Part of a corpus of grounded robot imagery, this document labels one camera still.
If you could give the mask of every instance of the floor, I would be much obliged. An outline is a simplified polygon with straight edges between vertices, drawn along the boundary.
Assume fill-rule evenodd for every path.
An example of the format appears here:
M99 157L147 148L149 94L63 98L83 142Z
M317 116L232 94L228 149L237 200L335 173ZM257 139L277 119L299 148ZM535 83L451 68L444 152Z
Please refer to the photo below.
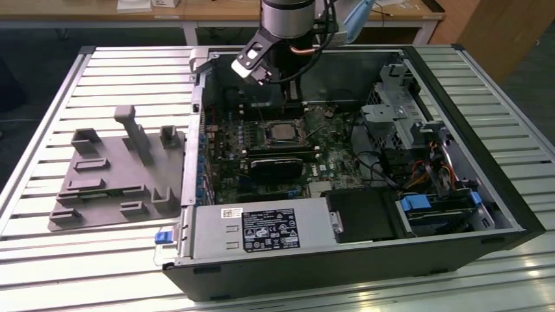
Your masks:
M252 34L253 29L200 30L199 43L245 44ZM23 107L0 112L0 189L8 181L80 47L184 44L179 29L72 29L64 41L59 40L51 29L0 30L0 57L28 96ZM502 85L551 142L555 142L554 60L555 24Z

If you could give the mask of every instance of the white table leg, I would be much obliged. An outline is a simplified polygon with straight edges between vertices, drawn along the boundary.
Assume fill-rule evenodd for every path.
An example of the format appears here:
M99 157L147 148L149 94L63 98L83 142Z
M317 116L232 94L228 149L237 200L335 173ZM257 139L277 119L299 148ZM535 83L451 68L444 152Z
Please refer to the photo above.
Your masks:
M184 40L188 46L197 46L199 45L199 38L197 38L197 23L195 21L184 21L181 24L183 33L184 33Z
M430 42L432 38L435 27L438 26L438 21L426 21L423 27L419 29L415 37L414 45L422 46Z

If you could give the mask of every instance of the barcode sticker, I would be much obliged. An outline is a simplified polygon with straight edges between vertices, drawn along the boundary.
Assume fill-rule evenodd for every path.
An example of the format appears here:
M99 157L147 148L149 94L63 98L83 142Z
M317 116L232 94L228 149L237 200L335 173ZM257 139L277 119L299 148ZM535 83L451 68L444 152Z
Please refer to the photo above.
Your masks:
M221 219L240 218L241 213L243 213L243 208L223 208Z

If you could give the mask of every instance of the copper pipe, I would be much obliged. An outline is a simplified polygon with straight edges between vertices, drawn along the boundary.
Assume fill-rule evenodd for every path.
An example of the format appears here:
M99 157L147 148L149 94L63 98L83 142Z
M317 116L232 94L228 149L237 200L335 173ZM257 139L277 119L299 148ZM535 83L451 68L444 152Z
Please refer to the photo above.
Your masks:
M299 50L293 46L291 46L289 49L291 52L296 55L312 55L316 52L316 48L313 47L311 49Z

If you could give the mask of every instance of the wooden cabinet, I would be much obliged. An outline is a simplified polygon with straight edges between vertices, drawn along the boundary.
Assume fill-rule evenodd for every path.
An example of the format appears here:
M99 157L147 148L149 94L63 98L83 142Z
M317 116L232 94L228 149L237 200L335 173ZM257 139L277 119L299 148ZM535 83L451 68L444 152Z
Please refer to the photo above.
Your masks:
M555 18L555 0L438 0L446 10L431 44L462 44L500 83Z

